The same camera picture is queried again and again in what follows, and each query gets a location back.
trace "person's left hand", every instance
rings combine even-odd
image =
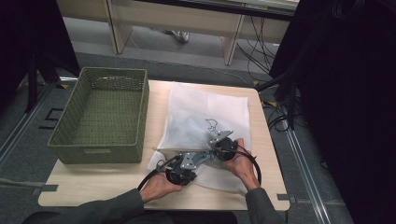
[[[145,187],[140,191],[143,203],[160,199],[169,193],[181,191],[180,185],[174,185],[166,179],[165,173],[159,173],[153,176]]]

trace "green wicker basket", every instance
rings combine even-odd
[[[148,103],[146,70],[85,67],[49,148],[66,164],[141,162]]]

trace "white cloth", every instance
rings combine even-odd
[[[228,137],[232,140],[244,138],[245,148],[250,149],[248,98],[200,91],[173,82],[169,92],[163,138],[157,148],[160,151],[176,152],[209,150],[209,141],[220,131],[233,131]],[[165,156],[156,151],[148,169],[155,169],[159,160],[165,160]],[[193,171],[197,174],[194,184],[233,193],[246,193],[242,181],[224,169],[201,164]]]

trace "sleeve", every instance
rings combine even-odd
[[[247,210],[252,224],[286,223],[275,210],[265,189],[257,188],[246,195]]]
[[[122,223],[142,214],[142,197],[137,189],[132,189],[113,199],[84,203],[43,223]]]

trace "hand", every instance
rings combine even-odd
[[[153,176],[145,187],[140,191],[143,203],[160,199],[169,193],[181,191],[180,185],[174,185],[166,179],[165,173],[159,173]]]
[[[246,152],[243,149],[245,147],[243,138],[236,139],[236,142],[238,143],[238,151],[250,154],[250,152]],[[253,163],[246,156],[236,153],[232,160],[225,161],[223,164],[229,171],[242,180],[247,190],[256,189],[261,186],[259,180],[254,175]]]

